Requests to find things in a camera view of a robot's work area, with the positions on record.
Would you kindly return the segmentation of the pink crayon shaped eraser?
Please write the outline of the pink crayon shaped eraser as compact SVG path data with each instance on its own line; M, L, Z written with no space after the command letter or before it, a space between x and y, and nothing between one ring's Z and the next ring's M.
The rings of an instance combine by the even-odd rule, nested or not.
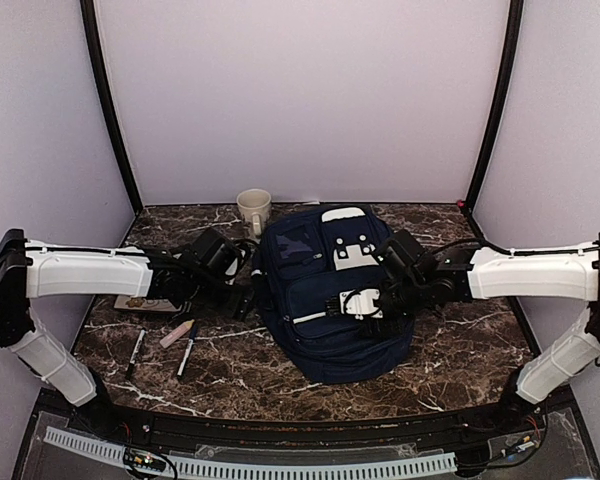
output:
M179 340L185 334L187 334L191 330L191 328L193 327L194 323L195 323L194 320L184 321L178 327L176 327L170 333L168 333L165 337L163 337L160 340L159 344L163 348L170 347L173 343L175 343L177 340Z

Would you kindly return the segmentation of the navy blue student backpack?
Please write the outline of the navy blue student backpack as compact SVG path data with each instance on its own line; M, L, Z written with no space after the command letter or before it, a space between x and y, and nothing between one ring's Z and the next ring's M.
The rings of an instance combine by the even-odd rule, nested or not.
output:
M408 356L413 320L379 307L387 275L373 253L391 234L356 205L296 212L264 230L252 261L256 309L312 382L373 379Z

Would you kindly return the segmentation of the black marker pen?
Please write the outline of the black marker pen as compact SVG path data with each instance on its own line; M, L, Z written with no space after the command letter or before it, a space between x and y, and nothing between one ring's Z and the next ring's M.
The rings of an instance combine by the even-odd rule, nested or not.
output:
M139 355L139 352L141 350L144 338L146 336L147 331L145 329L141 329L138 337L136 339L136 342L134 344L132 353L131 353L131 357L129 359L128 365L127 365L127 369L125 372L125 379L126 380L130 380L132 378L135 366L136 366L136 362L137 362L137 358Z

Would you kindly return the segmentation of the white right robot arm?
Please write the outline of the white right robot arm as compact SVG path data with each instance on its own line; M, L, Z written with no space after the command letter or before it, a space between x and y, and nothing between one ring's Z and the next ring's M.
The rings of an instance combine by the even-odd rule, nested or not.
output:
M536 405L600 358L600 234L593 242L536 250L505 249L480 238L428 250L400 230L372 251L387 280L343 291L329 316L361 321L366 334L389 337L426 308L498 297L584 301L574 324L551 347L516 369L490 413L501 434L514 432Z

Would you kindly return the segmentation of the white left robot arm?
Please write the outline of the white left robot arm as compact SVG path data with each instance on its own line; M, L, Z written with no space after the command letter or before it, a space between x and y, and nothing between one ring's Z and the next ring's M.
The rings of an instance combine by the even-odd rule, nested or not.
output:
M213 228L172 249L54 245L10 229L0 240L0 348L18 356L70 404L83 407L83 421L97 434L114 435L120 412L102 399L94 374L48 331L32 300L122 295L167 300L177 309L201 304L241 319L251 291L234 280L253 245Z

